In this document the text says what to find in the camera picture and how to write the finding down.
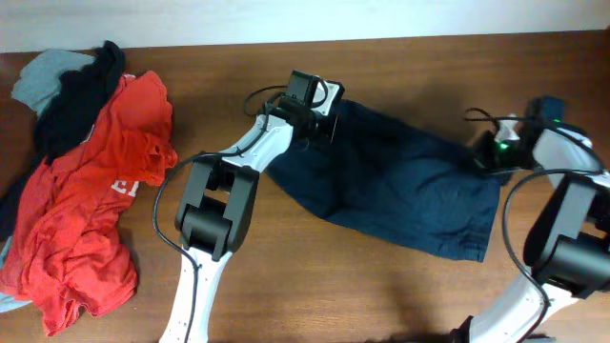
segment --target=black cable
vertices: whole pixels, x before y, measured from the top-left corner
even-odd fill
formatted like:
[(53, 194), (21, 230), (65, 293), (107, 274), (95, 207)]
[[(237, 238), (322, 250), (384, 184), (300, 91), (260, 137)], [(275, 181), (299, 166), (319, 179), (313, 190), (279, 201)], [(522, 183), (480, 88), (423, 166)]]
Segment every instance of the black cable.
[(468, 113), (468, 112), (471, 112), (471, 111), (479, 112), (479, 113), (483, 114), (484, 116), (486, 116), (489, 119), (487, 119), (487, 120), (475, 120), (475, 119), (464, 117), (465, 121), (491, 121), (492, 123), (494, 123), (494, 127), (496, 127), (496, 131), (499, 130), (499, 121), (497, 119), (495, 119), (494, 116), (491, 115), (488, 111), (482, 110), (480, 108), (470, 108), (470, 109), (466, 109), (465, 112)]
[[(262, 91), (259, 90), (253, 94), (256, 95), (260, 92), (262, 92)], [(161, 240), (163, 240), (167, 245), (172, 247), (172, 249), (174, 249), (177, 252), (180, 252), (182, 255), (184, 255), (193, 265), (193, 301), (192, 301), (192, 305), (191, 305), (191, 315), (189, 317), (189, 324), (187, 326), (187, 332), (184, 336), (185, 343), (187, 343), (189, 341), (189, 335), (191, 334), (191, 326), (193, 325), (194, 308), (195, 308), (195, 304), (196, 304), (196, 300), (197, 300), (197, 281), (198, 281), (197, 280), (197, 278), (198, 278), (197, 271), (199, 270), (200, 266), (197, 266), (196, 261), (184, 249), (180, 248), (178, 245), (173, 243), (165, 234), (163, 234), (163, 232), (161, 232), (159, 230), (159, 225), (157, 222), (157, 212), (158, 212), (158, 208), (159, 208), (159, 201), (161, 200), (161, 195), (163, 194), (163, 191), (167, 187), (168, 183), (170, 181), (172, 181), (172, 179), (177, 175), (177, 173), (180, 170), (182, 170), (184, 167), (186, 167), (188, 164), (192, 163), (193, 161), (195, 161), (199, 158), (208, 157), (208, 156), (234, 157), (234, 156), (238, 156), (241, 153), (251, 149), (254, 146), (254, 144), (256, 144), (256, 142), (260, 139), (260, 137), (262, 137), (262, 135), (266, 131), (267, 124), (269, 123), (270, 109), (271, 109), (271, 104), (267, 102), (265, 104), (265, 111), (264, 111), (265, 123), (263, 124), (262, 128), (260, 129), (260, 133), (244, 149), (240, 149), (239, 147), (237, 147), (235, 152), (201, 152), (201, 153), (192, 155), (191, 157), (180, 162), (175, 168), (172, 169), (172, 171), (170, 171), (170, 173), (165, 178), (165, 180), (163, 180), (163, 183), (161, 183), (161, 186), (159, 187), (159, 190), (156, 193), (156, 197), (154, 198), (154, 205), (152, 206), (152, 226), (154, 227), (154, 231), (159, 236), (159, 238), (161, 238)]]
[(248, 102), (250, 102), (250, 100), (252, 100), (252, 98), (253, 98), (253, 97), (255, 97), (255, 96), (259, 95), (260, 93), (262, 93), (262, 92), (264, 92), (264, 91), (278, 90), (278, 89), (285, 89), (286, 87), (288, 87), (288, 86), (286, 86), (286, 85), (269, 86), (269, 87), (262, 88), (262, 89), (260, 89), (260, 90), (258, 90), (258, 91), (253, 91), (253, 92), (251, 92), (251, 93), (250, 93), (248, 96), (246, 96), (246, 98), (244, 99), (244, 113), (246, 113), (246, 115), (248, 115), (248, 116), (255, 116), (255, 115), (257, 115), (257, 114), (260, 114), (260, 113), (258, 113), (258, 112), (257, 112), (257, 113), (249, 113), (249, 112), (248, 112)]
[(273, 104), (275, 102), (275, 100), (277, 100), (280, 96), (284, 95), (286, 92), (284, 91), (278, 91), (276, 93), (274, 93), (274, 95), (272, 95), (269, 99), (267, 99), (267, 102), (270, 104)]

